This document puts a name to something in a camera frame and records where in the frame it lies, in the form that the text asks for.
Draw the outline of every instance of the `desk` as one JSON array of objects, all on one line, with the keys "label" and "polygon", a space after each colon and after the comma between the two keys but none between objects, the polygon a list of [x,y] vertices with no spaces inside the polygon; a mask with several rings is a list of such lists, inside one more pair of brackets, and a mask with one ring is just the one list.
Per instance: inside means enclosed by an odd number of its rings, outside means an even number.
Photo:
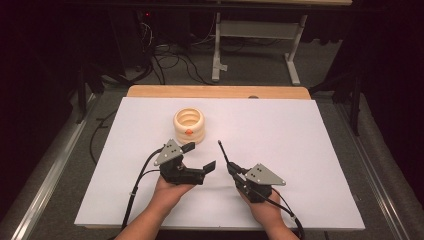
[{"label": "desk", "polygon": [[[275,99],[279,91],[280,98],[297,95],[298,99]],[[316,103],[305,91],[300,87],[132,87],[121,102],[75,224],[120,226],[128,193],[145,159],[172,138],[173,114],[190,105],[204,113],[207,132],[203,142],[185,154],[184,163],[201,168],[216,160],[217,167],[178,204],[164,229],[260,229],[227,173],[218,139],[231,161],[246,167],[261,162],[287,182],[277,189],[305,229],[364,229]],[[274,99],[264,99],[267,92]],[[262,99],[239,98],[251,95]],[[146,171],[150,169],[155,169],[153,164]],[[140,182],[130,221],[148,203],[156,179],[157,174],[148,174]],[[289,227],[296,227],[282,214]]]},{"label": "desk", "polygon": [[[247,2],[247,3],[273,3],[273,4],[300,4],[300,5],[336,5],[348,6],[351,0],[218,0],[220,2]],[[300,85],[299,76],[293,59],[305,28],[307,15],[302,15],[298,23],[274,23],[253,21],[222,20],[221,14],[216,13],[215,26],[215,51],[213,56],[212,80],[219,81],[220,71],[227,71],[228,66],[221,63],[220,42],[221,36],[274,38],[292,41],[289,53],[284,54],[284,60],[289,70],[293,85]]]}]

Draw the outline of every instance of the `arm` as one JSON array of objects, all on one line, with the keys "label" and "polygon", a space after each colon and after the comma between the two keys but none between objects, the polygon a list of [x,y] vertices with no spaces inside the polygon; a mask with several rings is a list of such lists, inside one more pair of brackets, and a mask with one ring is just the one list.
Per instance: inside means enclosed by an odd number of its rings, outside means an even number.
[{"label": "arm", "polygon": [[[299,238],[286,226],[281,217],[281,209],[268,203],[251,203],[241,192],[255,220],[262,225],[270,240],[298,240]],[[272,191],[269,198],[280,203],[280,197]]]},{"label": "arm", "polygon": [[152,199],[146,209],[138,215],[116,238],[117,240],[153,240],[162,222],[177,205],[181,197],[195,185],[174,185],[159,176]]}]

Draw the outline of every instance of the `dark background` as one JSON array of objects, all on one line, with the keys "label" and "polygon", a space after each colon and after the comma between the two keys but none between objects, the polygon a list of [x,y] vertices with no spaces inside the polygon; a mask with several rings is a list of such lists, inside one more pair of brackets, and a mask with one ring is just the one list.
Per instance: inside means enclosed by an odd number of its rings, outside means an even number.
[{"label": "dark background", "polygon": [[[3,218],[68,119],[72,111],[69,97],[76,90],[81,65],[96,61],[119,73],[126,63],[106,10],[76,11],[52,0],[3,1],[0,6]],[[312,14],[302,41],[318,38],[325,44],[344,39],[328,79],[362,63],[362,90],[375,121],[423,204],[424,44],[419,19],[423,11],[418,0],[356,0],[354,6],[387,6],[388,10],[356,17]],[[162,12],[155,17],[155,26],[169,39],[189,47],[187,34],[207,34],[211,18],[207,13]],[[135,62],[144,57],[134,56]]]}]

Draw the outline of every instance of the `hand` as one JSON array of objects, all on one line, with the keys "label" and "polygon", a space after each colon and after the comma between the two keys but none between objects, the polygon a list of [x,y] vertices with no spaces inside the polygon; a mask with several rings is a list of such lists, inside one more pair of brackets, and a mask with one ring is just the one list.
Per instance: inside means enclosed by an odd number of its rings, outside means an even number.
[{"label": "hand", "polygon": [[[247,203],[255,220],[262,225],[270,240],[298,239],[298,237],[286,226],[281,217],[281,209],[265,201],[263,203],[251,203],[243,193],[240,196]],[[280,204],[280,196],[273,190],[269,199]]]},{"label": "hand", "polygon": [[180,201],[181,197],[194,186],[195,185],[189,184],[175,185],[167,183],[162,176],[159,176],[152,199],[146,210],[155,211],[165,219]]}]

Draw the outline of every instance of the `gray carpet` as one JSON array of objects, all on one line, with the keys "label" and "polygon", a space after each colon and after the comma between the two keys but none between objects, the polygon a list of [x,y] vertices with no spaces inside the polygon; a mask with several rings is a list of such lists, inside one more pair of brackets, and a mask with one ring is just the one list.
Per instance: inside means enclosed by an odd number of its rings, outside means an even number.
[{"label": "gray carpet", "polygon": [[[226,51],[222,52],[221,62],[228,64],[228,71],[221,73],[220,85],[290,85],[288,73],[282,61],[282,49],[287,49],[287,43],[267,45],[266,41],[254,42],[249,47],[240,48],[240,45],[231,43],[224,45]],[[321,46],[317,42],[302,43],[295,57],[295,64],[303,86],[314,86],[325,77],[329,66],[337,52],[339,44]],[[197,71],[204,81],[210,82],[212,49],[208,45],[193,47],[191,51],[173,49],[174,53],[184,53],[196,64]],[[189,59],[170,57],[164,52],[163,58],[158,60],[164,69],[166,84],[201,84],[196,68],[190,64]],[[128,69],[128,76],[137,73]],[[139,84],[158,84],[155,74],[150,74]],[[108,239],[118,233],[118,229],[86,229],[73,224],[82,198],[87,189],[95,164],[90,157],[90,141],[96,127],[98,118],[104,118],[115,110],[120,100],[126,94],[126,89],[107,84],[106,91],[99,96],[96,107],[88,116],[87,124],[68,160],[68,164],[58,182],[56,189],[39,219],[30,239]],[[329,93],[320,93],[313,96],[318,103],[322,118],[329,132],[336,154],[345,173],[352,194],[357,199],[357,205],[364,220],[366,230],[354,232],[322,232],[306,231],[306,239],[397,239],[392,234],[387,224],[379,201],[371,187],[369,177],[363,166],[361,155],[352,136],[346,127],[341,110],[344,106],[335,105]],[[394,164],[384,141],[379,135],[378,128],[373,122],[372,115],[367,109],[366,100],[362,99],[359,132],[366,152],[376,164],[379,176],[382,177],[387,191],[393,197],[394,205],[400,209],[400,217],[406,223],[410,239],[423,239],[420,213],[422,209],[417,205],[402,174]],[[113,117],[104,125],[111,126]],[[99,129],[93,138],[93,155],[98,159],[103,144],[110,128]],[[25,214],[35,193],[42,183],[53,161],[45,157],[31,176],[26,188],[9,211],[5,221],[0,226],[0,239],[10,239],[17,225]],[[217,239],[217,238],[244,238],[265,239],[262,232],[178,232],[177,238],[173,231],[161,231],[158,239]]]}]

